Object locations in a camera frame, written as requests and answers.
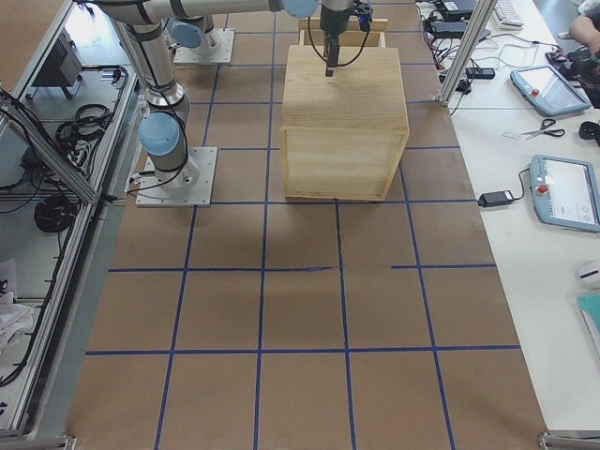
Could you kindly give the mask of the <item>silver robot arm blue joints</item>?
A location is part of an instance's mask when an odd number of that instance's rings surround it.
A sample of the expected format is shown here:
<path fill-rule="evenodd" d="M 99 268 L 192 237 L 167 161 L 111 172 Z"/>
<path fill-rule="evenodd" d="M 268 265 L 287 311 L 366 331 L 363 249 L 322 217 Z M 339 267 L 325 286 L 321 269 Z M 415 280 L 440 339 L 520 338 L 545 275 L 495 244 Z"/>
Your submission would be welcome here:
<path fill-rule="evenodd" d="M 150 114 L 140 124 L 142 146 L 158 171 L 172 181 L 187 165 L 188 95 L 177 82 L 163 23 L 203 15 L 286 11 L 296 19 L 310 16 L 316 1 L 95 1 L 113 22 L 124 27 L 121 43 L 143 80 Z"/>

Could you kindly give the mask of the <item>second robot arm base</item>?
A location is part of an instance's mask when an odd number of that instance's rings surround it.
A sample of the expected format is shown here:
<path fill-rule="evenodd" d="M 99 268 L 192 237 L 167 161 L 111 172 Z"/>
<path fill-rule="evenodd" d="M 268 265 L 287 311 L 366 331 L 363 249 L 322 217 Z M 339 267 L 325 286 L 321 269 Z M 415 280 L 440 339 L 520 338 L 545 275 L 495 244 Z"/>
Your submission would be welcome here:
<path fill-rule="evenodd" d="M 213 18 L 210 15 L 195 18 L 170 18 L 166 21 L 167 30 L 174 43 L 199 55 L 208 55 L 219 50 L 220 37 L 215 34 Z"/>

